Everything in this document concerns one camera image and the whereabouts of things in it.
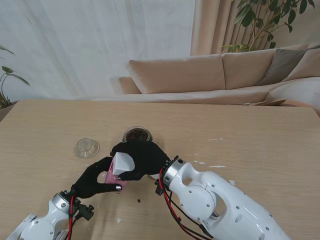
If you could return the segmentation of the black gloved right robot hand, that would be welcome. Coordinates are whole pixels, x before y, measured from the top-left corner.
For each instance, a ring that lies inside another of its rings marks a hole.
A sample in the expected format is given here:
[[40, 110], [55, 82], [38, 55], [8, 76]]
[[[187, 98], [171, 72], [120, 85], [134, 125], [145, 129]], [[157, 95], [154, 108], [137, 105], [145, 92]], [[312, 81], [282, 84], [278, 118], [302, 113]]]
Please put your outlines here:
[[119, 175], [122, 181], [139, 181], [144, 175], [159, 174], [161, 169], [171, 160], [154, 142], [129, 140], [115, 145], [110, 155], [125, 153], [132, 157], [135, 168]]

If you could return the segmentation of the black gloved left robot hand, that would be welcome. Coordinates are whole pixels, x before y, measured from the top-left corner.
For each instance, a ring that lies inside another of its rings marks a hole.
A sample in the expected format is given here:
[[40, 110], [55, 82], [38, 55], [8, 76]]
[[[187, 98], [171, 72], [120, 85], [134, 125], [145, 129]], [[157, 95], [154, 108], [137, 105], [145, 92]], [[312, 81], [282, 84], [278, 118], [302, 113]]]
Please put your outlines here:
[[112, 157], [107, 156], [88, 166], [80, 178], [71, 186], [71, 193], [76, 198], [88, 199], [96, 194], [120, 192], [122, 190], [120, 184], [98, 182], [98, 176], [109, 170], [112, 160]]

